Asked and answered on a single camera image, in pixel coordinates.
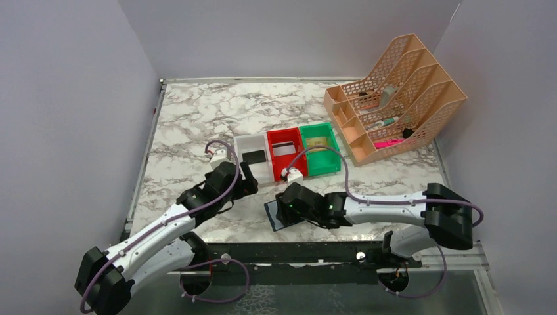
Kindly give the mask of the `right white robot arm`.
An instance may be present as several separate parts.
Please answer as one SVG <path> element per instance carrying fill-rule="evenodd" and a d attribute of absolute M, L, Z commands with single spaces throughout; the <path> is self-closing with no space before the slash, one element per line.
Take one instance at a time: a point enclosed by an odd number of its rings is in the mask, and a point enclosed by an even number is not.
<path fill-rule="evenodd" d="M 395 261 L 435 246 L 465 251 L 474 244 L 472 204 L 439 183 L 398 196 L 321 195 L 294 183 L 266 203 L 265 212 L 275 232 L 303 221 L 328 230 L 364 223 L 406 224 L 383 239 L 383 254 Z"/>

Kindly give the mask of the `green plastic bin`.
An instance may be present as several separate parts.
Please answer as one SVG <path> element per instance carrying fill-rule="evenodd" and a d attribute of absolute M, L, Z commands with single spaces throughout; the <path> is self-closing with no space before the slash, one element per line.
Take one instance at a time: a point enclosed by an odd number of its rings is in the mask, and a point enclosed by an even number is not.
<path fill-rule="evenodd" d="M 299 130 L 304 148 L 319 146 L 306 153 L 308 175 L 314 177 L 338 172 L 341 168 L 340 157 L 329 149 L 321 148 L 327 146 L 340 151 L 331 124 L 302 125 Z"/>

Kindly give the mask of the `red plastic bin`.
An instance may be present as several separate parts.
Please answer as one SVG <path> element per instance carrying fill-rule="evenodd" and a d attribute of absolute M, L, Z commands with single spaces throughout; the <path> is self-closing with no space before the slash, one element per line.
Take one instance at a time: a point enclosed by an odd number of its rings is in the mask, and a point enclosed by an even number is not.
<path fill-rule="evenodd" d="M 271 156 L 275 182 L 281 181 L 281 171 L 287 167 L 305 147 L 298 127 L 267 131 L 267 144 Z"/>

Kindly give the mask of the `navy blue card holder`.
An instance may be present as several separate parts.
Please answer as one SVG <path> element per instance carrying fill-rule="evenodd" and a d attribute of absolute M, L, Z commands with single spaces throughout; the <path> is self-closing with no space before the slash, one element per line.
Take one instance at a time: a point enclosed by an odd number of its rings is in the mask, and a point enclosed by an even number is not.
<path fill-rule="evenodd" d="M 303 219 L 294 219 L 293 221 L 283 223 L 277 218 L 277 214 L 279 212 L 278 205 L 276 201 L 270 201 L 264 204 L 265 212 L 267 214 L 267 218 L 269 219 L 271 229 L 274 232 L 278 232 L 290 226 L 294 226 L 303 222 Z"/>

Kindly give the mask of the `peach desk organizer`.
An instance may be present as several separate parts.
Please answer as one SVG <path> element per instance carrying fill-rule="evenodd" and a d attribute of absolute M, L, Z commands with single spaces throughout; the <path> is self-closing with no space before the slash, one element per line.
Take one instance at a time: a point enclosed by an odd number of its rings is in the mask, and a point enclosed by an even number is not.
<path fill-rule="evenodd" d="M 382 90 L 399 90 L 379 108 Z M 327 88 L 324 107 L 355 166 L 429 145 L 467 100 L 435 56 L 414 33 L 394 38 L 363 79 Z M 395 123 L 368 131 L 371 123 L 398 116 Z M 401 144 L 377 150 L 373 142 L 403 138 Z"/>

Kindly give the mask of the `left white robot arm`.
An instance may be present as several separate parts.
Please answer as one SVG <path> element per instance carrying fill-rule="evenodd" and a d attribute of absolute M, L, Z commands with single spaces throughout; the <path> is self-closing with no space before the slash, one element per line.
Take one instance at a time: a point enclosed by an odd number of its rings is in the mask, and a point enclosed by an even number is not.
<path fill-rule="evenodd" d="M 118 314 L 142 286 L 179 268 L 212 269 L 216 261 L 194 229 L 258 191 L 246 162 L 224 161 L 200 184 L 185 190 L 164 214 L 104 251 L 84 254 L 74 287 L 84 314 Z"/>

